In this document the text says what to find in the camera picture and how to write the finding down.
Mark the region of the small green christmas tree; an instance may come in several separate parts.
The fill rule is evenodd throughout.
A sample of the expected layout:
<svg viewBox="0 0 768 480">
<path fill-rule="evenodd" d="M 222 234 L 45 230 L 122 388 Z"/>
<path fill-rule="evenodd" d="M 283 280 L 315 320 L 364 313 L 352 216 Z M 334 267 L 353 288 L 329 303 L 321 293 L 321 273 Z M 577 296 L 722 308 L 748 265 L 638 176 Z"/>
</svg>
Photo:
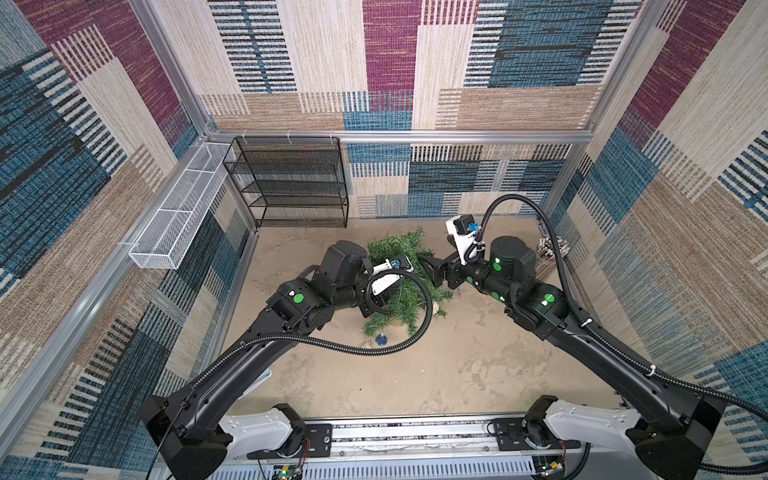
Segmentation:
<svg viewBox="0 0 768 480">
<path fill-rule="evenodd" d="M 375 265 L 382 264 L 387 258 L 398 254 L 406 254 L 414 266 L 413 273 L 426 285 L 433 303 L 437 302 L 445 311 L 444 305 L 452 300 L 453 293 L 443 287 L 435 288 L 418 262 L 419 255 L 434 256 L 434 251 L 425 244 L 425 236 L 424 229 L 418 226 L 403 234 L 374 239 L 368 243 L 367 250 Z M 383 303 L 382 308 L 388 314 L 373 313 L 363 326 L 364 335 L 373 338 L 393 324 L 405 326 L 408 334 L 413 335 L 423 321 L 423 311 L 426 306 L 419 287 L 412 280 L 401 278 L 386 290 L 385 294 L 389 298 Z"/>
</svg>

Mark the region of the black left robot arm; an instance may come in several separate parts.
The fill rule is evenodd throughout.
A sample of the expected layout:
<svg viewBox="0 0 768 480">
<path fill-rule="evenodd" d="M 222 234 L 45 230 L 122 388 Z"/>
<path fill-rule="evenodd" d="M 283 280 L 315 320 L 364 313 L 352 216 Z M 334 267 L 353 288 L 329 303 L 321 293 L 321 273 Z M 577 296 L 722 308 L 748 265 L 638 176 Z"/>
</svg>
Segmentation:
<svg viewBox="0 0 768 480">
<path fill-rule="evenodd" d="M 405 341 L 363 348 L 313 337 L 336 311 L 360 308 L 369 314 L 372 287 L 385 276 L 408 278 L 425 299 L 425 318 Z M 249 329 L 188 385 L 167 397 L 152 395 L 139 409 L 141 420 L 176 479 L 206 479 L 225 460 L 235 436 L 220 421 L 237 399 L 280 356 L 297 344 L 363 357 L 392 355 L 414 345 L 427 331 L 433 300 L 417 274 L 399 269 L 374 272 L 367 251 L 341 240 L 318 265 L 282 283 Z"/>
</svg>

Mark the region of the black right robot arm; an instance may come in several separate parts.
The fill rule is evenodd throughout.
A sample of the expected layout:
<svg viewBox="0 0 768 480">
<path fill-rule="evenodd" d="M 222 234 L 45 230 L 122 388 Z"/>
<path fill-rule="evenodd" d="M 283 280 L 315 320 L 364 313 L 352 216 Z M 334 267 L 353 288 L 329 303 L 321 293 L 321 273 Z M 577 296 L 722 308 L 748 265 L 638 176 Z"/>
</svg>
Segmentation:
<svg viewBox="0 0 768 480">
<path fill-rule="evenodd" d="M 436 287 L 467 282 L 502 302 L 518 326 L 569 354 L 629 402 L 628 410 L 616 411 L 543 395 L 521 423 L 531 446 L 575 440 L 627 453 L 663 479 L 696 476 L 724 403 L 637 371 L 630 363 L 641 356 L 603 328 L 598 333 L 616 349 L 601 345 L 577 319 L 582 310 L 570 309 L 562 290 L 536 279 L 536 253 L 521 239 L 495 239 L 487 258 L 422 255 L 419 262 Z"/>
</svg>

